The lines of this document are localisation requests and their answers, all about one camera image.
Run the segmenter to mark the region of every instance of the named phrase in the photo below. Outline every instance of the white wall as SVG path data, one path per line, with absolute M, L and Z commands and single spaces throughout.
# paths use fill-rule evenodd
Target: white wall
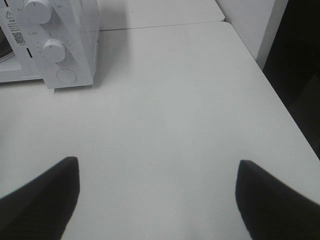
M 216 0 L 263 69 L 288 0 Z

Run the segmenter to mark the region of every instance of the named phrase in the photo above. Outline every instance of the round button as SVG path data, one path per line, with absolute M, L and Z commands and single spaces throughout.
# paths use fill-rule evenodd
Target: round button
M 60 69 L 56 73 L 56 77 L 66 83 L 75 83 L 77 81 L 77 75 L 70 69 Z

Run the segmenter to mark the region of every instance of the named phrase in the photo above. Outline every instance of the warning label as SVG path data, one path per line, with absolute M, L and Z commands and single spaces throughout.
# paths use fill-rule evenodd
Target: warning label
M 13 16 L 13 14 L 12 14 L 11 12 L 6 11 L 6 18 L 7 18 L 7 19 L 13 19 L 14 16 Z
M 12 33 L 12 36 L 17 44 L 20 46 L 26 45 L 26 41 L 18 27 L 14 15 L 11 13 L 9 7 L 0 8 L 0 17 L 3 25 L 7 25 L 7 30 Z

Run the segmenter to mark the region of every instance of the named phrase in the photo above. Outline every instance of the black object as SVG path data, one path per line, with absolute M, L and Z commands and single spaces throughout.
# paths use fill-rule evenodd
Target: black object
M 13 52 L 13 50 L 12 50 L 7 38 L 4 37 L 4 39 L 0 42 L 0 59 L 7 56 L 8 54 L 10 54 L 12 52 Z
M 320 1 L 289 0 L 263 73 L 286 106 L 320 77 Z
M 235 199 L 253 240 L 320 239 L 320 206 L 252 161 L 239 164 Z
M 0 199 L 0 240 L 59 240 L 76 207 L 79 165 L 67 157 Z

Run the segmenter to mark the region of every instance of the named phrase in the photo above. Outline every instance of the white countertop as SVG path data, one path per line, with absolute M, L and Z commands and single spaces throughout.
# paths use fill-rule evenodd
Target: white countertop
M 214 0 L 97 0 L 100 30 L 220 22 Z
M 66 156 L 63 240 L 248 240 L 235 185 L 253 160 L 320 203 L 320 162 L 231 25 L 104 31 L 94 86 L 0 84 L 0 194 Z

